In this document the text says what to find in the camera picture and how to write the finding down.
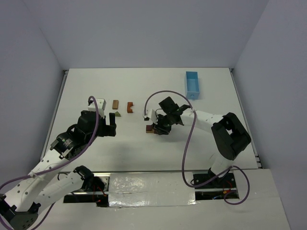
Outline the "blue rectangular box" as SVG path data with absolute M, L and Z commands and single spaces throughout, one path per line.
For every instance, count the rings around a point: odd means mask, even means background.
M 186 71 L 185 76 L 186 97 L 189 100 L 198 100 L 200 95 L 198 73 Z

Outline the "orange arch block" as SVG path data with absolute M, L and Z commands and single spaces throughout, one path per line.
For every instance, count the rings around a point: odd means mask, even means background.
M 133 102 L 128 102 L 127 103 L 127 113 L 133 113 L 133 109 L 132 109 L 132 107 L 133 107 Z

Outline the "red brown square block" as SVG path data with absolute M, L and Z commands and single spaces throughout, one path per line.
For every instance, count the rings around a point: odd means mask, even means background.
M 151 125 L 147 125 L 147 126 L 146 126 L 146 130 L 148 130 L 148 131 L 149 131 L 149 130 L 152 130 L 152 129 L 153 129 L 153 128 L 152 128 L 152 126 L 151 126 Z

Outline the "silver tape patch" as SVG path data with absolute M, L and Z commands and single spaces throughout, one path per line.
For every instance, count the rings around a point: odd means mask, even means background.
M 110 207 L 177 207 L 196 204 L 195 189 L 180 172 L 114 173 L 109 179 Z

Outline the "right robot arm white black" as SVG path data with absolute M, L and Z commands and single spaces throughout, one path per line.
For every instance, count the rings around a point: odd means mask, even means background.
M 234 113 L 215 115 L 195 110 L 190 103 L 178 106 L 171 97 L 159 103 L 164 114 L 155 110 L 147 112 L 146 118 L 153 122 L 159 135 L 168 135 L 172 125 L 191 126 L 213 135 L 218 149 L 214 163 L 209 169 L 212 175 L 224 177 L 237 156 L 251 143 L 251 137 Z

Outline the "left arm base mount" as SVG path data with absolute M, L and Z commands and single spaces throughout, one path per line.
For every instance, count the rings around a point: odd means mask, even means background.
M 64 204 L 93 204 L 109 207 L 109 176 L 95 176 L 91 187 L 76 190 L 63 198 Z

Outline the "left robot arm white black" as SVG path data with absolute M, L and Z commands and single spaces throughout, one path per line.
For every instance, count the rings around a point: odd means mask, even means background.
M 27 230 L 46 208 L 77 190 L 103 192 L 105 183 L 81 165 L 55 183 L 61 169 L 83 154 L 97 137 L 116 135 L 115 114 L 109 124 L 102 113 L 82 111 L 78 122 L 59 134 L 32 171 L 16 179 L 17 185 L 0 196 L 0 222 L 8 230 Z

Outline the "light brown rectangular block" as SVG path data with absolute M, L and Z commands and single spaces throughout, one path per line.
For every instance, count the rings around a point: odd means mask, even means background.
M 112 109 L 117 110 L 119 106 L 119 100 L 114 100 L 112 103 Z

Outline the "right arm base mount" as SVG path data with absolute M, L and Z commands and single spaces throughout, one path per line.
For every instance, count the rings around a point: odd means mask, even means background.
M 195 199 L 201 200 L 223 200 L 224 195 L 229 194 L 226 199 L 239 199 L 236 189 L 234 174 L 229 172 L 223 178 L 217 178 L 206 185 L 195 188 Z

